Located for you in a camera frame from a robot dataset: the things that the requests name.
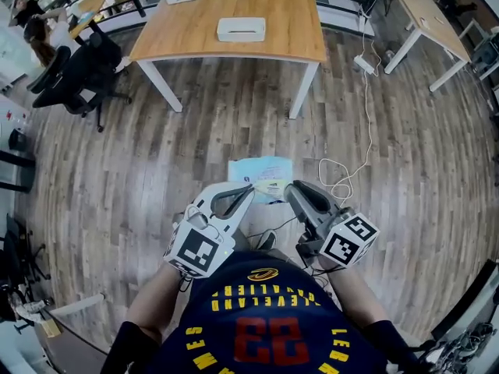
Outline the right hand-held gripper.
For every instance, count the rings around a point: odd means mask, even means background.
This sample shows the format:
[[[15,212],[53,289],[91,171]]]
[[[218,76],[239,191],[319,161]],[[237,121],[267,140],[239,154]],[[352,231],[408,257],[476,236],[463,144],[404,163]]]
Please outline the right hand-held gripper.
[[[353,208],[338,202],[318,186],[295,180],[285,187],[284,199],[305,224],[296,251],[306,266],[323,256],[348,268],[358,263],[377,240],[380,230]]]

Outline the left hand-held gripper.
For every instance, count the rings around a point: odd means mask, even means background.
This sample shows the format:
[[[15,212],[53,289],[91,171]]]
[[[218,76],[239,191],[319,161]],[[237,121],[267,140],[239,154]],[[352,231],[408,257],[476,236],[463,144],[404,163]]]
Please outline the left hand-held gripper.
[[[234,252],[233,234],[255,196],[250,183],[207,186],[174,226],[164,261],[193,279],[208,278]],[[217,218],[209,214],[223,214]]]

